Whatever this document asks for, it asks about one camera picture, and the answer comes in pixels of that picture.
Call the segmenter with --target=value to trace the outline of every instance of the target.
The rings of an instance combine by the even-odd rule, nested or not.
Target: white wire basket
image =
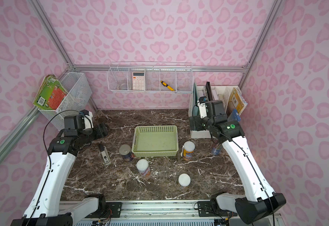
[[[144,73],[144,90],[133,90],[133,72]],[[114,92],[193,92],[192,66],[110,66],[107,79],[109,90]],[[161,81],[167,83],[174,91],[162,85]]]
[[[69,72],[61,81],[63,87],[69,92],[63,99],[56,110],[41,110],[39,111],[48,119],[51,120],[56,114],[65,110],[81,111],[87,105],[92,91],[84,73]],[[51,123],[56,129],[64,129],[64,117],[67,115],[77,114],[75,111],[66,111],[56,116]]]

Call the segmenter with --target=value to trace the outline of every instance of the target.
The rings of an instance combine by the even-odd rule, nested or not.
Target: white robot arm
[[[209,130],[222,143],[245,190],[245,196],[229,193],[218,195],[215,199],[217,207],[238,213],[246,224],[251,224],[286,204],[284,195],[276,193],[260,171],[239,123],[227,121],[222,101],[200,98],[197,105],[200,115],[193,116],[190,121]]]
[[[35,195],[22,219],[13,220],[11,226],[71,226],[89,214],[99,217],[107,214],[108,205],[101,194],[87,197],[59,212],[61,193],[78,151],[85,144],[108,134],[103,123],[93,128],[92,116],[91,112],[83,110],[78,115],[64,118],[65,129],[49,145],[46,166]]]

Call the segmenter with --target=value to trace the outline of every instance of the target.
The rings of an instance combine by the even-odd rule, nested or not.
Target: dark marble surface
[[[65,183],[61,200],[82,200],[88,194],[102,193],[106,200],[208,199],[220,191],[244,194],[241,179],[226,151],[218,156],[210,152],[211,139],[191,139],[188,110],[113,110],[98,112],[94,123],[105,122],[109,135],[80,151]],[[132,146],[133,132],[139,125],[176,125],[179,151],[175,157],[147,158],[151,168],[148,179],[140,177],[135,158],[125,162],[118,154],[122,144]],[[196,149],[191,161],[180,156],[186,141]],[[102,142],[111,164],[103,165],[98,149]],[[187,173],[191,184],[180,189],[178,176]]]

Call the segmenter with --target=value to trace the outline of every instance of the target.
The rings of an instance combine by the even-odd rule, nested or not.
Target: calculator
[[[133,72],[132,90],[144,90],[144,72]]]

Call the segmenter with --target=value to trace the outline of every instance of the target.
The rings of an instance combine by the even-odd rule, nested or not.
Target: green plastic basket
[[[132,152],[136,157],[176,156],[178,132],[175,125],[137,126]]]

